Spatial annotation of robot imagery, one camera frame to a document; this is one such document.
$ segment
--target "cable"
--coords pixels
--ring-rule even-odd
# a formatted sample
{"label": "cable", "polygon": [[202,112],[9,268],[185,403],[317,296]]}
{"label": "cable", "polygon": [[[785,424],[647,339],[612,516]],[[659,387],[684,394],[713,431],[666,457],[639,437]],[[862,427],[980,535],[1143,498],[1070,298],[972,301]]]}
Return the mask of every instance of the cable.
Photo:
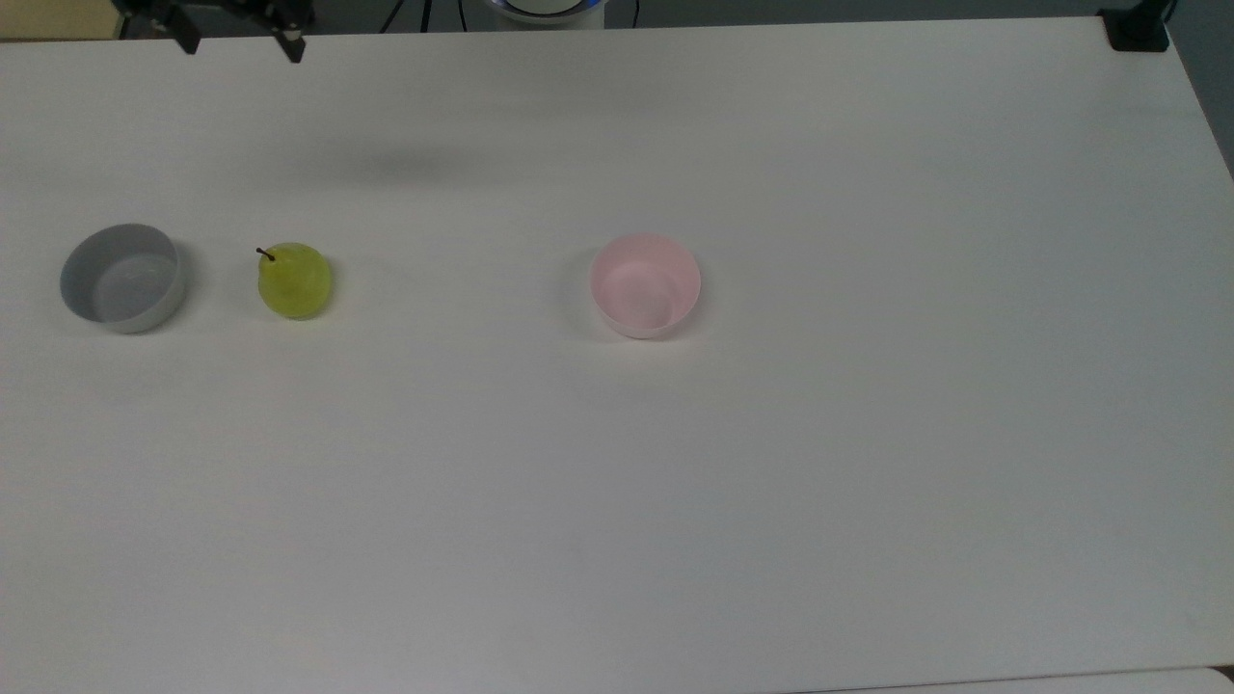
{"label": "cable", "polygon": [[428,17],[433,14],[433,0],[424,0],[424,11],[420,14],[420,33],[428,33]]}
{"label": "cable", "polygon": [[399,10],[401,9],[402,9],[402,0],[399,0],[397,2],[394,4],[394,10],[390,10],[390,16],[386,17],[385,23],[381,25],[381,30],[378,31],[378,33],[385,33],[385,30],[390,28],[390,25],[394,22],[395,16],[399,15]]}

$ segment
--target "table surface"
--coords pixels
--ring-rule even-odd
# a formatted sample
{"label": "table surface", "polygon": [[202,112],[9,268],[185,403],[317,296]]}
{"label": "table surface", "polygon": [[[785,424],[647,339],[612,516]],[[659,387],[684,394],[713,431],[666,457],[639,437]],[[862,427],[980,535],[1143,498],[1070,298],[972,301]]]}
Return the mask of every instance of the table surface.
{"label": "table surface", "polygon": [[863,694],[1232,694],[1234,684],[1215,671],[1178,669],[861,692]]}
{"label": "table surface", "polygon": [[[125,79],[114,79],[118,75]],[[1234,185],[1096,19],[0,46],[6,693],[1234,662]],[[146,222],[143,336],[58,273]],[[608,331],[587,264],[703,298]],[[278,319],[253,248],[337,274]]]}

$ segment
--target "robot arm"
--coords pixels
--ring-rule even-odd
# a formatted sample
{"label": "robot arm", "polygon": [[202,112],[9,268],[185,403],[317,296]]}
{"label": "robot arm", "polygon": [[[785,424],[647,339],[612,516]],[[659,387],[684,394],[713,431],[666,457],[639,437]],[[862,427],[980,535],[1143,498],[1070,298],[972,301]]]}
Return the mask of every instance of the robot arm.
{"label": "robot arm", "polygon": [[149,17],[151,26],[170,33],[185,53],[196,53],[201,32],[185,5],[221,7],[268,30],[292,63],[305,53],[304,28],[313,20],[312,0],[111,0],[126,17]]}

